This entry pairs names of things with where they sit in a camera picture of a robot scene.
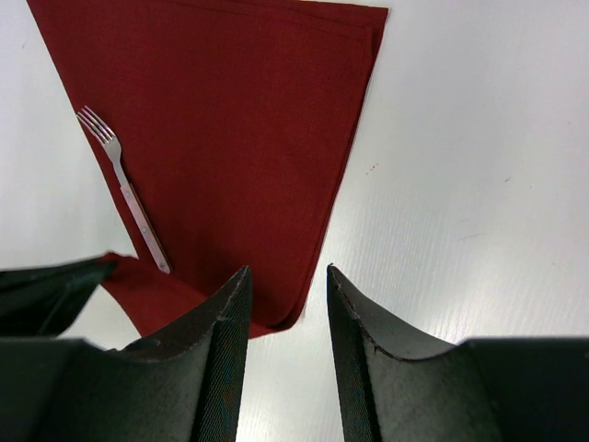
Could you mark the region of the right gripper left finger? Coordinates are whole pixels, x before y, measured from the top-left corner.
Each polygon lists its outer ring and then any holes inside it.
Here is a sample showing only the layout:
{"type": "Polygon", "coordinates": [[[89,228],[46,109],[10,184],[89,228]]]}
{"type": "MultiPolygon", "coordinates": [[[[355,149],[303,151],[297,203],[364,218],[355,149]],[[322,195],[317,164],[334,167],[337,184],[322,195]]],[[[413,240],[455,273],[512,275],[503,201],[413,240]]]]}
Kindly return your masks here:
{"type": "Polygon", "coordinates": [[[232,441],[248,349],[252,278],[121,350],[1,334],[5,441],[232,441]]]}

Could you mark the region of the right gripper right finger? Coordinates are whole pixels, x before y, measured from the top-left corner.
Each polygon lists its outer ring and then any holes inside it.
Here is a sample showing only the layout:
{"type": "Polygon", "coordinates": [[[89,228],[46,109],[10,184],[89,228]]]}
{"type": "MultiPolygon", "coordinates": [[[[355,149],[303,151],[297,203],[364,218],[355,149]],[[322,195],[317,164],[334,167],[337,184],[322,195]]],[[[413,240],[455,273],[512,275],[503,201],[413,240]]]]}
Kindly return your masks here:
{"type": "Polygon", "coordinates": [[[348,441],[584,441],[584,337],[452,344],[365,296],[337,267],[327,305],[348,441]]]}

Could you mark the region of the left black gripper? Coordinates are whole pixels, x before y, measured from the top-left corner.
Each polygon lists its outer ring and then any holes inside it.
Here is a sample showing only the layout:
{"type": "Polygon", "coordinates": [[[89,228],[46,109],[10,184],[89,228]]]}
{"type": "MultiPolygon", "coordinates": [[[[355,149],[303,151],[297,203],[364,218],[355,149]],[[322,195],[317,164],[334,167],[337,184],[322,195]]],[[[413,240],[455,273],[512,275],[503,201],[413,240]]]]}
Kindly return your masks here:
{"type": "Polygon", "coordinates": [[[83,260],[1,272],[1,334],[58,336],[76,320],[116,262],[83,260]]]}

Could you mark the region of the dark red cloth napkin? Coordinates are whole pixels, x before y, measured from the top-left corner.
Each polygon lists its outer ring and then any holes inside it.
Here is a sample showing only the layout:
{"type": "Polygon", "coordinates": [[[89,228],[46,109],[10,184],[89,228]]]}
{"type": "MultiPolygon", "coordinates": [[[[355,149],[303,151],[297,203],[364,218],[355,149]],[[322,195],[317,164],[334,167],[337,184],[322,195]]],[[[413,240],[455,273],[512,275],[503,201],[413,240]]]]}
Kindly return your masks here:
{"type": "Polygon", "coordinates": [[[298,320],[388,12],[310,1],[32,1],[75,110],[121,141],[123,170],[171,265],[147,248],[103,148],[92,150],[136,250],[106,289],[142,335],[240,267],[252,336],[298,320]]]}

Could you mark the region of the fork with pink handle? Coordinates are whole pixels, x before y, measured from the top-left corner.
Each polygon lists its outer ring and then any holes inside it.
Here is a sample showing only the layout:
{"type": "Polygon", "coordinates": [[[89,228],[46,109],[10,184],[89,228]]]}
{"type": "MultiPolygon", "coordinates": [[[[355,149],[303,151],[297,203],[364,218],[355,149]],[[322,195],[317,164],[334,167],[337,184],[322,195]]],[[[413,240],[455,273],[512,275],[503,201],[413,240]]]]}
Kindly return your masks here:
{"type": "Polygon", "coordinates": [[[137,193],[128,181],[121,163],[122,149],[117,135],[111,128],[88,106],[84,106],[76,113],[76,118],[93,134],[110,160],[115,176],[120,184],[121,193],[133,216],[145,245],[147,246],[158,270],[170,274],[172,267],[164,252],[163,247],[153,229],[149,218],[137,196],[137,193]]]}

